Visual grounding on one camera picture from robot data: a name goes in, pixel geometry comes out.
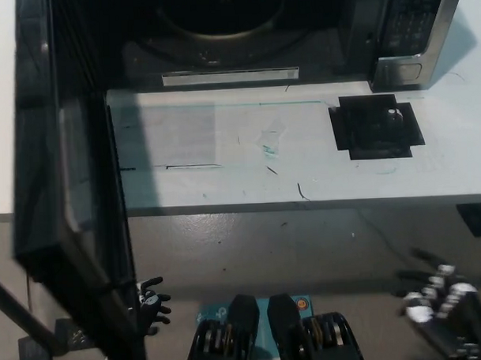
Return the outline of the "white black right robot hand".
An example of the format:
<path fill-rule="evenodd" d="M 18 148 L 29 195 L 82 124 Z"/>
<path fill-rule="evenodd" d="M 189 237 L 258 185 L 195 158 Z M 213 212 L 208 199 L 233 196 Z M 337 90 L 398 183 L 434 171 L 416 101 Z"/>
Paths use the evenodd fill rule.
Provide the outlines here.
<path fill-rule="evenodd" d="M 481 316 L 479 291 L 455 265 L 419 248 L 411 255 L 433 270 L 396 272 L 398 280 L 406 284 L 395 293 L 403 299 L 401 315 L 417 325 L 435 321 L 469 324 Z"/>

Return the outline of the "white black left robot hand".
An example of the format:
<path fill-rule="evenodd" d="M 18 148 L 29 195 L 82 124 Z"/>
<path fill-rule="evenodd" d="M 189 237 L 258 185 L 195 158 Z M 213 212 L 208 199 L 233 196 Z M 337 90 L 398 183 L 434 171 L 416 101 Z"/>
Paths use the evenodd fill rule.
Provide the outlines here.
<path fill-rule="evenodd" d="M 154 336 L 159 327 L 157 323 L 170 324 L 168 315 L 171 309 L 164 305 L 171 300 L 168 294 L 157 294 L 152 288 L 163 282 L 162 277 L 140 281 L 137 284 L 137 295 L 140 302 L 139 329 L 144 336 Z"/>

